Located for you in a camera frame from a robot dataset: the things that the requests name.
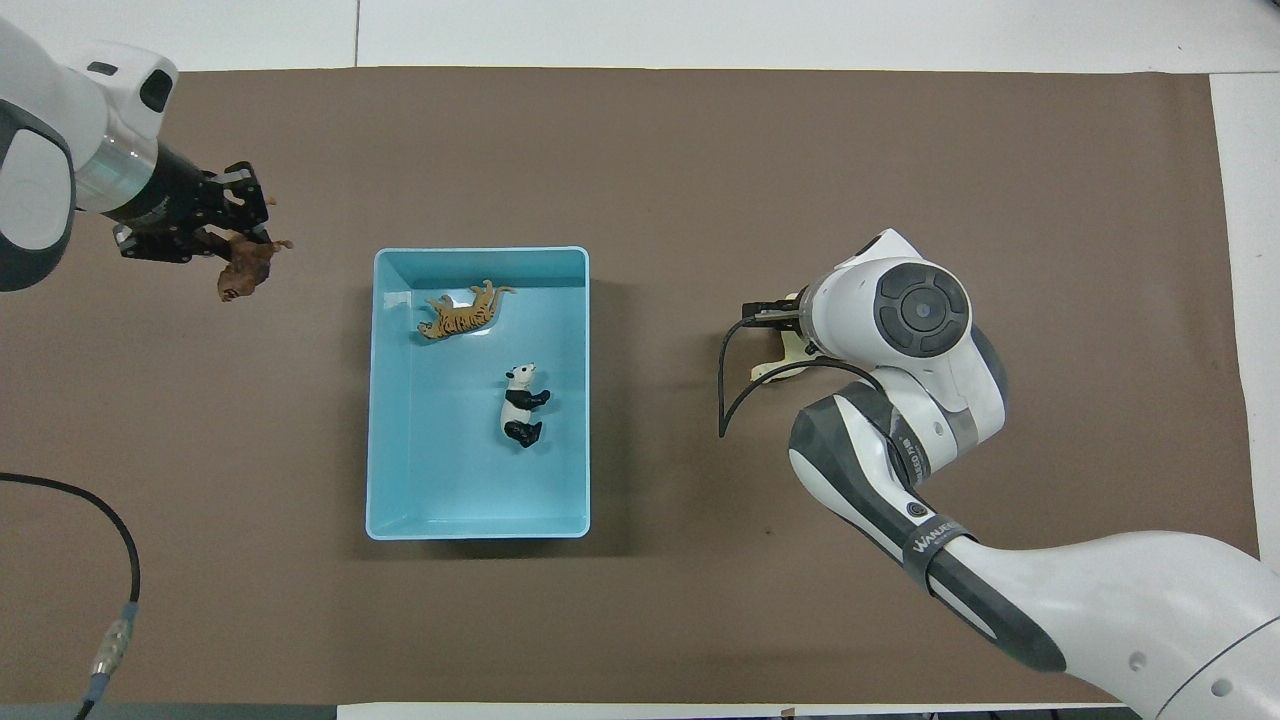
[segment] gray strap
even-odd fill
[[[924,588],[924,592],[933,594],[933,591],[929,589],[929,564],[933,562],[938,551],[961,536],[973,537],[969,530],[964,529],[964,525],[946,515],[929,518],[915,528],[915,532],[908,536],[906,542],[902,543],[902,569],[915,580],[915,584]]]

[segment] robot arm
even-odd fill
[[[0,291],[52,272],[77,209],[115,220],[125,258],[230,261],[232,245],[206,227],[270,242],[252,165],[214,174],[156,140],[178,77],[172,61],[96,44],[61,67],[4,18],[0,47]]]
[[[801,334],[876,368],[805,407],[791,465],[809,492],[1023,664],[1066,671],[1146,719],[1280,717],[1280,577],[1219,541],[1129,533],[980,544],[916,488],[1005,421],[1005,373],[968,293],[886,231],[800,297]]]

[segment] light blue plastic bin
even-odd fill
[[[590,272],[581,247],[388,249],[374,259],[365,532],[379,541],[576,538],[590,511]],[[426,299],[470,302],[492,279],[493,323],[425,340]],[[499,427],[506,372],[535,363],[541,438]]]

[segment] panda figurine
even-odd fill
[[[521,447],[529,447],[538,442],[543,434],[543,424],[538,421],[532,425],[532,410],[545,405],[552,393],[548,389],[534,395],[529,392],[529,386],[534,382],[534,372],[538,365],[516,365],[507,370],[507,396],[502,401],[502,432],[515,439]]]

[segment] brown table surface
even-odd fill
[[[165,140],[248,159],[297,243],[252,297],[218,260],[116,256],[82,218],[0,299],[0,466],[128,520],[119,701],[1098,701],[1006,659],[803,489],[815,370],[716,437],[739,304],[896,227],[950,266],[1011,378],[934,506],[997,547],[1166,528],[1256,552],[1208,82],[1192,76],[358,69],[184,76]],[[374,252],[591,254],[593,528],[364,532]],[[762,332],[731,383],[774,359]],[[124,597],[83,503],[0,488],[0,702],[82,692]]]

